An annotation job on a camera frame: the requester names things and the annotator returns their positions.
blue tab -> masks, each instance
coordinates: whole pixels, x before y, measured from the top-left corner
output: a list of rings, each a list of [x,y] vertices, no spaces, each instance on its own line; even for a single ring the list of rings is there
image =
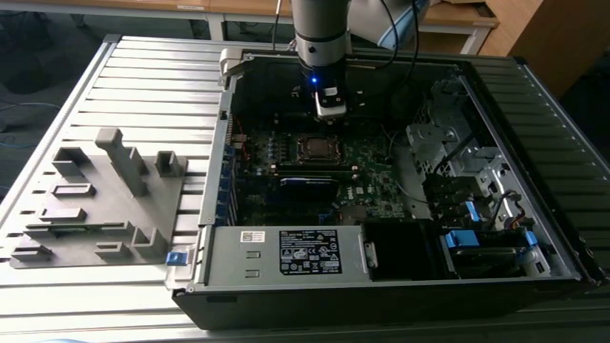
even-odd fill
[[[480,245],[472,230],[452,230],[444,235],[444,241],[448,248],[472,248]]]
[[[475,203],[473,202],[465,202],[465,207],[468,208],[469,217],[472,218],[472,221],[473,222],[479,222],[480,221],[480,217],[477,216]]]
[[[535,238],[535,234],[531,231],[524,232],[524,239],[527,239],[527,244],[530,247],[538,245],[538,238]]]
[[[185,266],[186,265],[186,253],[185,252],[169,252],[165,259],[168,266]]]

red wire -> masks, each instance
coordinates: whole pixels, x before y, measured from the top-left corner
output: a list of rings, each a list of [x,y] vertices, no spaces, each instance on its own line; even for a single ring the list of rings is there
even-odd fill
[[[239,126],[239,134],[241,135],[241,140],[243,140],[241,148],[244,149],[244,157],[245,157],[245,160],[249,161],[249,155],[248,155],[248,152],[245,151],[245,140],[243,139],[244,138],[244,129],[241,128],[241,122],[239,121],[236,116],[232,116],[232,117]]]

wooden desk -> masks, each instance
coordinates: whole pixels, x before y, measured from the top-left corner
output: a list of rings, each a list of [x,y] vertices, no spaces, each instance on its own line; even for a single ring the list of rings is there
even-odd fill
[[[227,21],[247,21],[272,23],[275,20],[276,0],[209,0],[209,10],[205,14],[209,22],[212,40],[224,40],[224,23]],[[280,23],[292,23],[289,0],[281,2]],[[496,18],[480,16],[469,4],[453,5],[440,3],[429,7],[419,31],[435,34],[465,35],[459,43],[461,54],[476,54],[488,32],[499,24]]]
[[[0,9],[12,11],[57,12],[109,16],[198,19],[209,23],[215,41],[225,40],[225,22],[272,23],[276,0],[4,0]],[[289,0],[283,0],[280,24],[292,23]],[[420,25],[421,46],[447,44],[440,39],[425,39],[427,34],[451,34],[464,37],[455,52],[476,54],[489,29],[497,26],[496,18],[480,16],[471,5],[441,3],[429,7]]]
[[[201,19],[209,0],[1,0],[0,10]]]

metal slotted surface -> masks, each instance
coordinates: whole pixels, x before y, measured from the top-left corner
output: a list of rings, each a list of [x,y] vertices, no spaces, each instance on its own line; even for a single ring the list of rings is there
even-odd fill
[[[46,175],[54,171],[49,163],[52,155],[60,146],[81,146],[86,152],[101,153],[92,140],[104,126],[121,128],[125,145],[136,146],[141,155],[173,150],[188,157],[172,244],[194,241],[221,91],[217,61],[227,46],[268,49],[264,44],[142,37],[122,37],[102,44],[0,205],[0,342],[53,338],[86,342],[200,342],[201,339],[260,342],[297,337],[344,339],[363,338],[365,334],[404,336],[443,329],[471,332],[473,329],[563,326],[566,322],[586,325],[610,322],[608,293],[599,289],[586,297],[539,304],[504,318],[476,322],[329,327],[296,332],[205,332],[196,328],[170,299],[162,284],[165,267],[161,265],[12,269],[6,258],[21,239],[22,225],[33,217],[20,213],[37,209],[44,194],[32,192],[48,190],[56,178]],[[428,57],[447,59],[445,56]],[[579,149],[588,151],[587,147],[568,138],[574,134],[564,134],[570,125],[547,105],[548,98],[512,60],[451,58],[467,59],[481,73],[531,158],[544,166],[548,185],[560,195],[559,201],[570,209],[570,219],[598,257],[608,248],[604,244],[608,237],[594,223],[610,219],[602,208],[607,204],[604,194],[610,186],[598,180],[599,168],[586,165],[591,153]]]
[[[471,59],[560,210],[610,271],[608,167],[526,65]]]

warning label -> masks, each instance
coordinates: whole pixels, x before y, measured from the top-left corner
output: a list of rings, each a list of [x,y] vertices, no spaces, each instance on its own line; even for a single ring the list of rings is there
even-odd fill
[[[280,231],[279,261],[284,275],[340,274],[336,230]]]

